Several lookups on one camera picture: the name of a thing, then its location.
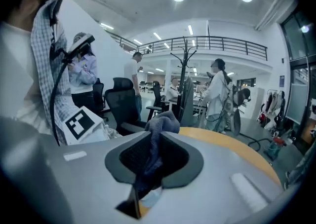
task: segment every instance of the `column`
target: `column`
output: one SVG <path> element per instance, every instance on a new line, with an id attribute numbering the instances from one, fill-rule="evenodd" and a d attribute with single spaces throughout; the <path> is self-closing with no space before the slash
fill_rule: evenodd
<path id="1" fill-rule="evenodd" d="M 164 93 L 166 94 L 167 87 L 171 84 L 171 74 L 172 74 L 172 69 L 171 69 L 171 59 L 167 60 L 167 67 L 166 67 L 166 75 L 165 75 L 165 84 L 164 84 Z"/>

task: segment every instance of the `black railing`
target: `black railing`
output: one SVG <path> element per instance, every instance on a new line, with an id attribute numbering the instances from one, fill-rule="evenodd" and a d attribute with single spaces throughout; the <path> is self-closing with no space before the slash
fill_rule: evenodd
<path id="1" fill-rule="evenodd" d="M 221 50 L 227 52 L 235 52 L 248 56 L 257 57 L 267 61 L 267 47 L 235 38 L 228 37 L 184 37 L 188 40 L 188 47 L 196 47 L 196 49 L 205 50 Z M 184 47 L 183 37 L 159 40 L 138 46 L 138 51 L 149 54 L 167 51 L 182 50 Z"/>
<path id="2" fill-rule="evenodd" d="M 113 34 L 109 31 L 107 31 L 107 32 L 113 38 L 113 40 L 116 41 L 117 43 L 119 43 L 120 47 L 122 47 L 125 51 L 130 52 L 131 54 L 138 51 L 138 46 L 136 44 L 134 44 L 133 42 L 131 42 L 123 37 L 120 37 L 116 34 Z"/>

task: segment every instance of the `chair armrest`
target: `chair armrest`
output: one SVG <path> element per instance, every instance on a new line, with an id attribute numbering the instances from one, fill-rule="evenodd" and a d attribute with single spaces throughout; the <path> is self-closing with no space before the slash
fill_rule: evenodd
<path id="1" fill-rule="evenodd" d="M 138 132 L 142 132 L 144 131 L 144 128 L 142 127 L 138 127 L 138 126 L 135 126 L 135 125 L 132 125 L 132 124 L 129 124 L 127 122 L 123 122 L 121 125 L 120 125 L 121 128 L 131 132 L 131 133 L 138 133 Z"/>
<path id="2" fill-rule="evenodd" d="M 147 109 L 150 109 L 150 110 L 157 110 L 157 111 L 161 111 L 162 108 L 159 108 L 159 107 L 146 107 Z"/>

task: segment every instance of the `hand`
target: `hand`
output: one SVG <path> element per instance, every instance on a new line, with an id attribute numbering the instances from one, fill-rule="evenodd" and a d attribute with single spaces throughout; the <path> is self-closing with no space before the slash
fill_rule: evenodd
<path id="1" fill-rule="evenodd" d="M 72 71 L 74 69 L 75 65 L 74 64 L 69 64 L 69 65 L 67 65 L 67 67 L 68 67 L 69 71 Z"/>

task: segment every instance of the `plaid shirt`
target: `plaid shirt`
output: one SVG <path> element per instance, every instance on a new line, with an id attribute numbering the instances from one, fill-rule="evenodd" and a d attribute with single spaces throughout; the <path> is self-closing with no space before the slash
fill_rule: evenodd
<path id="1" fill-rule="evenodd" d="M 63 53 L 61 53 L 53 61 L 49 58 L 51 41 L 53 39 L 53 27 L 50 25 L 50 20 L 53 17 L 53 10 L 56 3 L 57 0 L 48 0 L 38 10 L 31 33 L 31 46 L 39 75 L 39 88 L 46 118 L 50 126 L 52 126 L 49 112 L 50 96 L 62 67 L 62 58 L 64 57 Z M 67 39 L 64 30 L 61 26 L 59 26 L 57 30 L 60 30 L 60 34 L 57 35 L 58 38 L 57 41 L 55 41 L 55 51 L 59 48 L 67 50 Z M 66 140 L 63 133 L 62 122 L 78 111 L 79 108 L 75 106 L 71 97 L 68 69 L 66 68 L 58 84 L 54 107 L 57 136 L 64 144 Z M 108 139 L 107 130 L 104 127 L 103 130 Z"/>

